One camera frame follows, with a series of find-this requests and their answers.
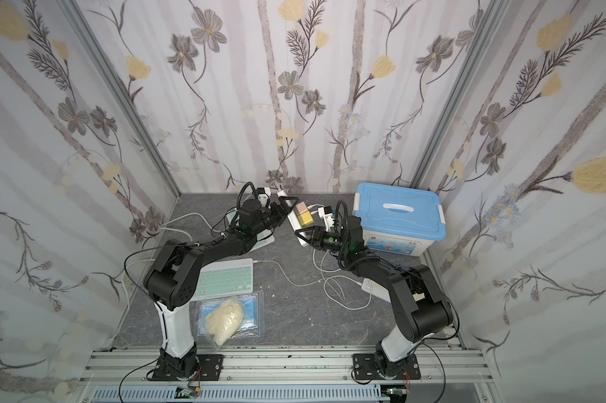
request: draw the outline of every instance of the blue storage box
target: blue storage box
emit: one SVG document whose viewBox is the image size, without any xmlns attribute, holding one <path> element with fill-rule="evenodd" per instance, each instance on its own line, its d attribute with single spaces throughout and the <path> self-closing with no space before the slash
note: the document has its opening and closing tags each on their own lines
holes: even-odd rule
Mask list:
<svg viewBox="0 0 606 403">
<path fill-rule="evenodd" d="M 419 256 L 446 237 L 440 198 L 432 191 L 362 183 L 353 214 L 361 218 L 363 242 L 374 250 Z"/>
</svg>

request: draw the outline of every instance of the marble surface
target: marble surface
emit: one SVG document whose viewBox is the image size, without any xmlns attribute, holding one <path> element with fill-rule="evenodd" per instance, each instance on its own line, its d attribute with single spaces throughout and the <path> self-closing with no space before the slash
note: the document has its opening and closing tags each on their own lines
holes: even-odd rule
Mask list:
<svg viewBox="0 0 606 403">
<path fill-rule="evenodd" d="M 308 206 L 314 204 L 336 205 L 344 199 L 352 209 L 353 194 L 310 193 L 298 195 Z M 222 215 L 235 205 L 236 195 L 230 193 L 185 194 L 178 201 L 171 218 L 198 212 L 215 224 Z M 209 228 L 198 216 L 190 216 L 170 224 L 170 227 L 184 230 L 194 240 L 211 240 Z M 312 248 L 299 245 L 288 222 L 275 230 L 276 241 L 242 258 L 278 261 L 288 277 L 296 284 L 308 284 L 321 279 L 321 272 L 312 263 Z M 176 238 L 188 241 L 186 235 L 165 231 L 160 244 L 167 239 Z M 381 253 L 389 261 L 415 266 L 419 258 L 404 255 Z M 316 262 L 319 263 L 323 252 L 317 251 Z M 337 269 L 337 262 L 327 255 L 323 262 L 324 270 Z M 346 271 L 324 273 L 346 275 L 360 280 Z M 346 278 L 336 279 L 342 286 L 345 305 L 358 308 L 368 303 L 369 294 L 357 284 Z M 328 293 L 337 296 L 327 286 Z M 370 304 L 356 311 L 347 310 L 329 299 L 323 292 L 323 282 L 309 286 L 297 287 L 290 284 L 278 266 L 271 262 L 254 263 L 254 291 L 263 291 L 264 307 L 262 316 L 264 326 L 259 337 L 232 338 L 227 345 L 280 345 L 280 346 L 314 346 L 314 345 L 372 345 L 384 338 L 395 326 L 390 303 L 373 297 Z M 197 320 L 197 303 L 190 306 L 191 324 Z M 159 346 L 162 343 L 160 323 L 153 302 L 142 292 L 135 292 L 130 310 L 124 318 L 121 331 L 115 339 L 114 346 Z M 197 343 L 207 343 L 198 339 Z"/>
</svg>

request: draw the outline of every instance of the label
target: label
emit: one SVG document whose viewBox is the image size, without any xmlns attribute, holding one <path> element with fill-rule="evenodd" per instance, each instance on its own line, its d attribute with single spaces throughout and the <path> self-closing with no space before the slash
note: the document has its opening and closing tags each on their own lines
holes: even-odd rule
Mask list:
<svg viewBox="0 0 606 403">
<path fill-rule="evenodd" d="M 374 250 L 384 250 L 395 254 L 410 255 L 415 250 L 417 242 L 378 235 L 369 237 L 368 242 L 366 242 L 365 245 Z"/>
</svg>

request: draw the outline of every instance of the floral wallpaper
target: floral wallpaper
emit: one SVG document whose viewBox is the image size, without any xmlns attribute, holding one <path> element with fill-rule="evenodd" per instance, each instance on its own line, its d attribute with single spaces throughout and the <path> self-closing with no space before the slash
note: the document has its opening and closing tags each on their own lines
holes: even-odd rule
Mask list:
<svg viewBox="0 0 606 403">
<path fill-rule="evenodd" d="M 503 401 L 606 402 L 606 1 L 509 3 L 422 188 Z"/>
<path fill-rule="evenodd" d="M 0 402 L 70 398 L 173 201 L 56 4 L 0 1 Z"/>
<path fill-rule="evenodd" d="M 407 186 L 488 3 L 78 0 L 185 192 Z"/>
</svg>

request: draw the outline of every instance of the keyboard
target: keyboard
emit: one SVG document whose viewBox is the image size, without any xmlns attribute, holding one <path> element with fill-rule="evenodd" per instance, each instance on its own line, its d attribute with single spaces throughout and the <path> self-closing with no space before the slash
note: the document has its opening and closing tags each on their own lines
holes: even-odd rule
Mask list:
<svg viewBox="0 0 606 403">
<path fill-rule="evenodd" d="M 251 293 L 254 289 L 252 259 L 213 262 L 200 270 L 191 301 Z"/>
</svg>

